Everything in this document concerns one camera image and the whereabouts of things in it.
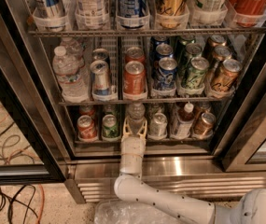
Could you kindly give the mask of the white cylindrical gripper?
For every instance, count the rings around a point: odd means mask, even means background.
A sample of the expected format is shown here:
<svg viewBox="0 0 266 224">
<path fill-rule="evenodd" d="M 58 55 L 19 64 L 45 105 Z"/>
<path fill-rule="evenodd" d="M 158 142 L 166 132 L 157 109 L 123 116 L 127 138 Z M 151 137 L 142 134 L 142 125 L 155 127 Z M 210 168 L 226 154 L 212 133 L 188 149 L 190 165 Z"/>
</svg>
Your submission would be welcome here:
<svg viewBox="0 0 266 224">
<path fill-rule="evenodd" d="M 128 118 L 124 119 L 122 127 L 121 159 L 119 170 L 123 174 L 140 175 L 146 150 L 147 120 L 145 119 L 137 133 L 139 137 L 130 136 L 131 128 Z"/>
</svg>

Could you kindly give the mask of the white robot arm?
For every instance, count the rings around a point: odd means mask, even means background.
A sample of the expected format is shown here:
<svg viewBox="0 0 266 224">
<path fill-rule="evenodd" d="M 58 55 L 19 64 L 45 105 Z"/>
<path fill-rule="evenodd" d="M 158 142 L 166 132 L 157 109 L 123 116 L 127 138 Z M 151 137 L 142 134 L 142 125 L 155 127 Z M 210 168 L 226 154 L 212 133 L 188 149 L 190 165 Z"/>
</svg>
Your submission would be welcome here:
<svg viewBox="0 0 266 224">
<path fill-rule="evenodd" d="M 147 122 L 132 131 L 123 124 L 119 177 L 114 184 L 118 198 L 150 205 L 185 224 L 266 224 L 266 189 L 253 189 L 233 208 L 154 189 L 141 180 L 146 149 Z"/>
</svg>

